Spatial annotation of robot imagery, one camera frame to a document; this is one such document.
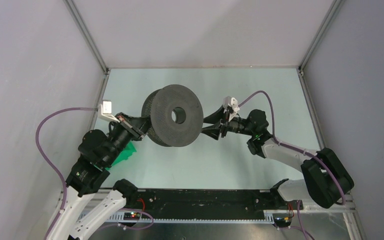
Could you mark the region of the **black perforated spool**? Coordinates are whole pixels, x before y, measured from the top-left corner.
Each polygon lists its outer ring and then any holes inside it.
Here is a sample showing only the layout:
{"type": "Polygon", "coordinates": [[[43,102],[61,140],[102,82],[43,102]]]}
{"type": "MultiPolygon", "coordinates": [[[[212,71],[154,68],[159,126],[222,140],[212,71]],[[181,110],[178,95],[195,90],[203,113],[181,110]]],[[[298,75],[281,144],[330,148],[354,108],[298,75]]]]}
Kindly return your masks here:
{"type": "Polygon", "coordinates": [[[147,136],[163,147],[193,143],[203,127],[203,107],[195,93],[180,84],[153,91],[144,101],[141,115],[150,118],[147,136]]]}

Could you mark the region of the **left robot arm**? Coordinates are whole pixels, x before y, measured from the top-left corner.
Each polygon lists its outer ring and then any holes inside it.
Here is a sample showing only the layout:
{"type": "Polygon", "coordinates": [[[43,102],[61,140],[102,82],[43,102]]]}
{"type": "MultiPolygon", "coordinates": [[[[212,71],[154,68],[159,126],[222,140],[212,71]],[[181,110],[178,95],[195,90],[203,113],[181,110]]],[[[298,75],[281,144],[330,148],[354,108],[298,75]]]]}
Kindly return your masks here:
{"type": "Polygon", "coordinates": [[[108,169],[120,153],[131,141],[141,141],[152,125],[149,116],[131,117],[121,112],[110,124],[113,128],[108,134],[94,129],[83,136],[78,147],[80,157],[62,180],[62,203],[46,240],[87,240],[116,211],[136,206],[138,188],[121,179],[86,216],[79,217],[110,175],[108,169]]]}

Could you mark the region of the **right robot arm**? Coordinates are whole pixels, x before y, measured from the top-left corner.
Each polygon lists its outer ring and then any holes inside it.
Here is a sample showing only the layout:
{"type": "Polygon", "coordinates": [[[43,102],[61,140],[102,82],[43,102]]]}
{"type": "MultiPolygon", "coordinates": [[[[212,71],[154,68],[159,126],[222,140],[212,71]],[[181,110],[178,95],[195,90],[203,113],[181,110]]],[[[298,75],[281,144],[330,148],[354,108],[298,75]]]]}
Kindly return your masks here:
{"type": "Polygon", "coordinates": [[[254,156],[283,163],[301,172],[303,179],[286,179],[278,182],[271,194],[271,204],[284,209],[292,200],[312,199],[320,207],[328,209],[355,186],[344,165],[335,152],[325,147],[321,150],[307,150],[275,138],[268,131],[266,113],[252,110],[248,117],[230,118],[229,110],[220,107],[203,119],[207,124],[201,132],[215,140],[227,133],[250,136],[246,142],[254,156]]]}

